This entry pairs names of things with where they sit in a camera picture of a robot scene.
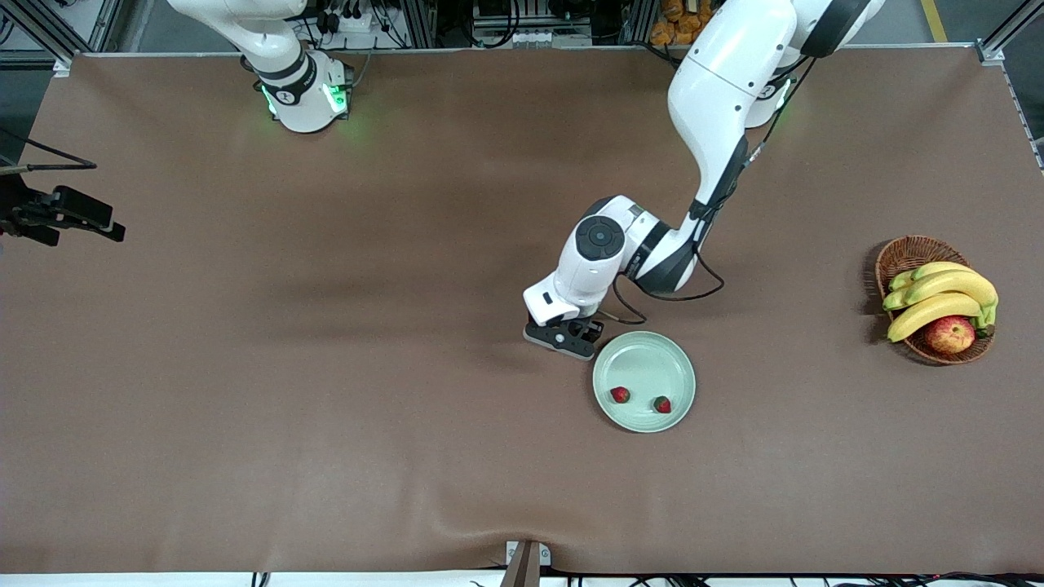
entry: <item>floor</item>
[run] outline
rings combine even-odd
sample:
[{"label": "floor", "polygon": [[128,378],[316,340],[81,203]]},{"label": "floor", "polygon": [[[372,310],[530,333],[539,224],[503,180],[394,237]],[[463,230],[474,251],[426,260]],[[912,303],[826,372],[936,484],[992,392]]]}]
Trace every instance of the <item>floor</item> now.
[{"label": "floor", "polygon": [[[896,45],[933,41],[968,42],[989,34],[1020,0],[889,0],[853,39],[853,45]],[[203,24],[182,16],[166,0],[128,0],[126,26],[118,36],[121,51],[231,51],[231,44]],[[938,9],[941,30],[933,31],[926,9]],[[0,45],[0,63],[2,63]],[[1004,50],[1005,67],[1022,103],[1034,137],[1044,137],[1044,19],[1038,19]],[[27,133],[43,98],[49,71],[4,71],[0,68],[0,123]],[[17,159],[20,145],[0,139],[0,155]]]}]

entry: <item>strawberry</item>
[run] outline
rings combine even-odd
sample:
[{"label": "strawberry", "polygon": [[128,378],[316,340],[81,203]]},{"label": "strawberry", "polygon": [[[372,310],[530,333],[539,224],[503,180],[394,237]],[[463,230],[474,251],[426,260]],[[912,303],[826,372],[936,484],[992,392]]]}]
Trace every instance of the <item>strawberry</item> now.
[{"label": "strawberry", "polygon": [[670,400],[664,396],[656,398],[652,400],[652,409],[660,414],[670,414]]},{"label": "strawberry", "polygon": [[613,396],[613,401],[616,403],[627,403],[631,399],[631,392],[626,388],[613,388],[609,391],[609,395]]}]

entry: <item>bunch of bananas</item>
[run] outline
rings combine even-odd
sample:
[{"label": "bunch of bananas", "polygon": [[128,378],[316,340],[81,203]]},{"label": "bunch of bananas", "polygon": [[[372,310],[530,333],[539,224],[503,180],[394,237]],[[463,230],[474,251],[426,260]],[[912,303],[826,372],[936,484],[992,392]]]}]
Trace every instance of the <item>bunch of bananas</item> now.
[{"label": "bunch of bananas", "polygon": [[888,283],[888,311],[905,308],[888,328],[898,343],[921,327],[948,315],[971,318],[976,330],[997,322],[997,289],[984,277],[959,263],[935,261],[901,273]]}]

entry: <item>green led light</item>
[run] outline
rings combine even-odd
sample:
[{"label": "green led light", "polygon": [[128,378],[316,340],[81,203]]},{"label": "green led light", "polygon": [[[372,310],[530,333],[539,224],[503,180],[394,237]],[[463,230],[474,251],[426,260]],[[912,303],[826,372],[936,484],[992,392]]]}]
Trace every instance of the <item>green led light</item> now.
[{"label": "green led light", "polygon": [[330,86],[323,85],[323,93],[326,94],[327,101],[330,102],[330,108],[336,113],[345,112],[345,91],[331,88]]}]

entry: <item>round button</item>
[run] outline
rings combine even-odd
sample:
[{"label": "round button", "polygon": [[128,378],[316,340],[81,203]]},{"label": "round button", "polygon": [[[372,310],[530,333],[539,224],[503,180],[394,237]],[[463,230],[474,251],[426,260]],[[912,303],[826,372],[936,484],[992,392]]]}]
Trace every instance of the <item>round button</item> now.
[{"label": "round button", "polygon": [[585,259],[609,259],[623,249],[620,225],[608,216],[589,216],[576,227],[576,250]]},{"label": "round button", "polygon": [[604,227],[597,227],[591,231],[591,242],[597,244],[598,246],[609,244],[610,240],[613,240],[613,236],[606,231]]}]

